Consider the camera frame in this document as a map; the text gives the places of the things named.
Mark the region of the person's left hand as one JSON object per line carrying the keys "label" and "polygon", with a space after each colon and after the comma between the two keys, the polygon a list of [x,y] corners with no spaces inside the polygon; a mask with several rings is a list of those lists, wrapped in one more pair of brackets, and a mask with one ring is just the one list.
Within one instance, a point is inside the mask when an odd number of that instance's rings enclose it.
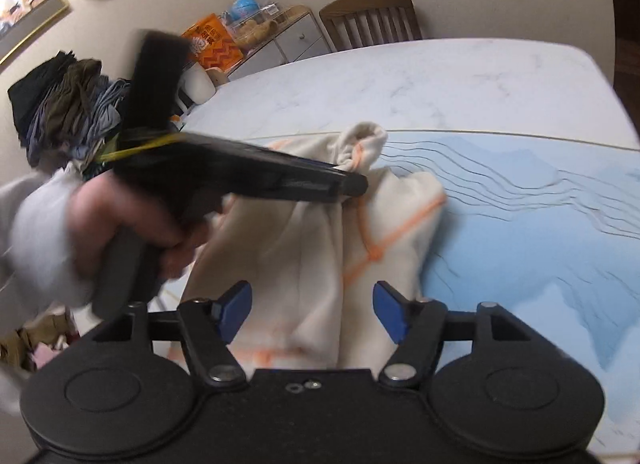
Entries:
{"label": "person's left hand", "polygon": [[108,244],[124,229],[162,250],[160,275],[169,280],[182,276],[212,233],[206,220],[179,226],[163,204],[109,172],[73,192],[67,204],[66,224],[74,264],[84,278],[96,275]]}

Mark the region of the grey sleeve left forearm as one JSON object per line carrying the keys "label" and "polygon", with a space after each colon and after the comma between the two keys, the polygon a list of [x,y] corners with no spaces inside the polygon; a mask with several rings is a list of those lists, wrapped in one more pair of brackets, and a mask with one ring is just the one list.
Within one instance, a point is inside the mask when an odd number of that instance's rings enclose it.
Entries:
{"label": "grey sleeve left forearm", "polygon": [[1,332],[17,330],[52,306],[80,308],[94,285],[79,276],[67,205],[81,185],[72,166],[1,188]]}

